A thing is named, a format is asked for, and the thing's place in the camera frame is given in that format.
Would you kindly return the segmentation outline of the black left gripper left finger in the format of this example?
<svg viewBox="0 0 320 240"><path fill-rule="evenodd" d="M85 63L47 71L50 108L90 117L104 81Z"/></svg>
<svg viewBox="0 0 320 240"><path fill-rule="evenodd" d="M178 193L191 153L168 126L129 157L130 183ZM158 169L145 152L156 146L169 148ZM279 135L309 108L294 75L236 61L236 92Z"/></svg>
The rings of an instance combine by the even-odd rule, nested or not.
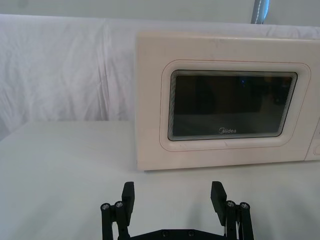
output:
<svg viewBox="0 0 320 240"><path fill-rule="evenodd" d="M118 239L130 240L128 226L130 225L131 215L135 202L135 187L133 181L128 181L124 184L121 200L114 205L103 203L100 206L101 210L101 227L102 239L113 240L113 223L117 224Z"/></svg>

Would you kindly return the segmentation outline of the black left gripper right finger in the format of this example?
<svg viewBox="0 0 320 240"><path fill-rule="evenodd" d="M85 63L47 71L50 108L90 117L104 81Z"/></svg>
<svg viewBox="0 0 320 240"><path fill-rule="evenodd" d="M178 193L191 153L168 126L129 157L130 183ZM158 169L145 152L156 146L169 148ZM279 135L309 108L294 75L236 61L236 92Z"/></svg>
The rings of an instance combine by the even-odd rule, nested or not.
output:
<svg viewBox="0 0 320 240"><path fill-rule="evenodd" d="M223 184L211 184L211 202L220 224L224 227L224 240L253 240L251 206L246 202L236 204L227 199Z"/></svg>

